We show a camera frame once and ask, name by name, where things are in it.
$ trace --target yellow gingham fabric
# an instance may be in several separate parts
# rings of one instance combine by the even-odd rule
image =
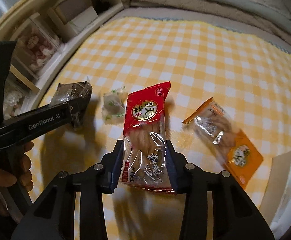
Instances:
[[[207,147],[181,124],[214,97],[264,157],[246,188],[257,206],[271,158],[291,150],[291,55],[256,36],[203,22],[121,18],[82,44],[41,105],[50,102],[59,82],[84,81],[86,76],[93,96],[84,126],[77,131],[60,127],[34,140],[29,153],[33,200],[59,171],[83,171],[113,150],[123,124],[104,124],[98,100],[123,85],[133,92],[171,81],[165,104],[167,138],[189,162],[218,173],[222,167]],[[103,195],[109,239],[178,239],[184,199],[120,184],[113,195]]]

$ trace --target orange packaging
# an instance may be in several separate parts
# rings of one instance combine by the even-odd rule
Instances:
[[[194,128],[218,161],[245,188],[263,157],[222,107],[209,98],[182,123]]]

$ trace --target round gold label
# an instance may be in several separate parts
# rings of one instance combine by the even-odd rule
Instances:
[[[132,108],[132,115],[135,119],[145,121],[151,119],[157,112],[158,106],[154,101],[143,101],[141,105]]]

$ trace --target red packaging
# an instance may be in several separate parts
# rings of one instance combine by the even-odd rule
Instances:
[[[166,169],[164,100],[170,82],[128,95],[124,121],[124,161],[120,181],[151,189],[169,189]]]

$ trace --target bed sheet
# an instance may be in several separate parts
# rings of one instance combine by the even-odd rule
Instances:
[[[117,19],[81,45],[41,105],[50,102],[59,82],[84,81],[87,76],[93,96],[83,127],[73,131],[63,126],[34,140],[29,152],[33,200],[59,171],[85,170],[123,138],[123,124],[103,123],[100,103],[103,93],[123,85],[133,92],[171,81],[167,137],[189,162],[218,173],[222,167],[212,153],[181,124],[213,96],[264,157],[246,188],[256,206],[267,186],[271,158],[291,150],[291,55],[254,35],[197,21]],[[178,239],[184,200],[183,195],[119,184],[113,195],[103,195],[108,238]]]

